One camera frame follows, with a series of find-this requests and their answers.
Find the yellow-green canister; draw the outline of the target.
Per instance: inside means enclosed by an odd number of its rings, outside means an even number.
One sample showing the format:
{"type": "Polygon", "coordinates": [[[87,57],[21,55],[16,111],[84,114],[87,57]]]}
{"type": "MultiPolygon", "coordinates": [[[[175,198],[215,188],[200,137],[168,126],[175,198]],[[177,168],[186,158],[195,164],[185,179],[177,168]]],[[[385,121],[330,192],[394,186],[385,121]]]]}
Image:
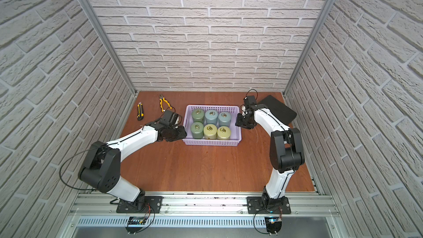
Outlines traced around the yellow-green canister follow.
{"type": "Polygon", "coordinates": [[[228,126],[221,126],[217,129],[217,139],[218,140],[230,140],[231,138],[231,129],[228,126]]]}
{"type": "Polygon", "coordinates": [[[204,126],[203,134],[205,139],[217,139],[217,126],[214,124],[207,124],[204,126]]]}

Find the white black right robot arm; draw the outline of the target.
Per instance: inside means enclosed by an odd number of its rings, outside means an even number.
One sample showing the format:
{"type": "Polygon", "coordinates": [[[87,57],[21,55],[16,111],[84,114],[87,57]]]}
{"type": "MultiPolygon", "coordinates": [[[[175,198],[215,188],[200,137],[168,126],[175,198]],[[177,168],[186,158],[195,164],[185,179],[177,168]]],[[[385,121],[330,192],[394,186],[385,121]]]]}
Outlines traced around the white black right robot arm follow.
{"type": "Polygon", "coordinates": [[[236,126],[251,130],[256,125],[270,136],[269,159],[273,170],[263,198],[274,203],[285,196],[291,177],[305,162],[301,132],[284,124],[269,108],[243,105],[236,126]]]}

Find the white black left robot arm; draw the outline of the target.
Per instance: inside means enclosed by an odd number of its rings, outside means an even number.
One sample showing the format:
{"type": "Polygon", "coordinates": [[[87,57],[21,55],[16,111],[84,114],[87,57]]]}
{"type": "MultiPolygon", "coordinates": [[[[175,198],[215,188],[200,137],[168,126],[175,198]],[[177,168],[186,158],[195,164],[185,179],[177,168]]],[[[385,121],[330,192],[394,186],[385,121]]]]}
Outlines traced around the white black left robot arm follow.
{"type": "Polygon", "coordinates": [[[141,189],[121,176],[121,163],[131,154],[157,141],[173,142],[186,138],[184,126],[165,126],[151,122],[114,141],[97,141],[88,149],[78,178],[94,189],[126,202],[135,202],[141,189]]]}

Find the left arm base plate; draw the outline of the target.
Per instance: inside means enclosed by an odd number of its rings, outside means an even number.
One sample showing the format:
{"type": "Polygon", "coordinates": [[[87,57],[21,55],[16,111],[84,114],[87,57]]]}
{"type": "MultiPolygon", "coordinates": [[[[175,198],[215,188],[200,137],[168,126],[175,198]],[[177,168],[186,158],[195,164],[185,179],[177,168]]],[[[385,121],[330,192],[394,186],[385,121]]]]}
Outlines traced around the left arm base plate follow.
{"type": "Polygon", "coordinates": [[[116,212],[117,213],[160,213],[163,196],[141,196],[134,202],[128,202],[120,199],[116,212]]]}

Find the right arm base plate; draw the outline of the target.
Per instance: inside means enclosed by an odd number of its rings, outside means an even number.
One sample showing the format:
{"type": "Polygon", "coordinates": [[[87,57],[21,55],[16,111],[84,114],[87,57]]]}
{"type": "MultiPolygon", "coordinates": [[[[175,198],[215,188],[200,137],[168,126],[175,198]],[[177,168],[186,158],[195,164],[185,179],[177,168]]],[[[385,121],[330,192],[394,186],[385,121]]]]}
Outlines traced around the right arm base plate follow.
{"type": "Polygon", "coordinates": [[[279,199],[268,199],[264,197],[247,197],[247,210],[249,214],[291,214],[289,200],[286,196],[279,199]]]}

